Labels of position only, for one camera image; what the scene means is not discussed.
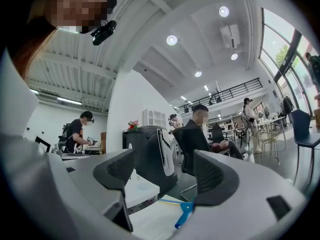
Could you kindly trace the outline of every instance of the ceiling air conditioner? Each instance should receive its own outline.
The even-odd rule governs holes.
[[[226,49],[236,49],[240,44],[239,29],[237,24],[226,25],[220,28],[224,46]]]

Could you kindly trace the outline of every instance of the tree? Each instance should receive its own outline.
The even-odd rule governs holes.
[[[281,67],[282,63],[285,60],[285,57],[288,53],[288,49],[289,49],[288,45],[285,44],[284,46],[282,46],[282,48],[275,55],[275,62],[279,68]],[[298,59],[298,57],[296,57],[294,59],[294,62],[292,63],[292,67],[294,68],[298,62],[299,62],[299,59]]]

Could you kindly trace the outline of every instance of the blue chair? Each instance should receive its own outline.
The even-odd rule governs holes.
[[[315,147],[320,143],[320,133],[310,133],[310,115],[300,109],[291,112],[291,119],[293,123],[294,141],[298,145],[298,160],[296,165],[296,173],[293,184],[296,183],[298,168],[299,168],[299,147],[306,147],[311,149],[311,174],[309,185],[314,173],[315,164]]]

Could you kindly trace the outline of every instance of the black metal railing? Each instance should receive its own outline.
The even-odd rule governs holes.
[[[259,80],[259,77],[248,82],[236,85],[230,89],[226,89],[220,92],[217,92],[211,96],[207,96],[196,101],[192,101],[192,104],[185,104],[176,108],[176,111],[182,115],[192,111],[192,107],[196,106],[197,104],[202,104],[205,106],[211,106],[216,103],[224,102],[230,100],[232,98],[238,97],[243,94],[247,94],[254,90],[262,88],[262,84]]]

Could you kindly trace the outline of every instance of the long reddish hair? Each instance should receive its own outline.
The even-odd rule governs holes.
[[[21,45],[12,57],[13,64],[23,79],[27,76],[32,60],[55,31],[56,27],[52,26],[44,17],[32,19],[27,24],[20,37]]]

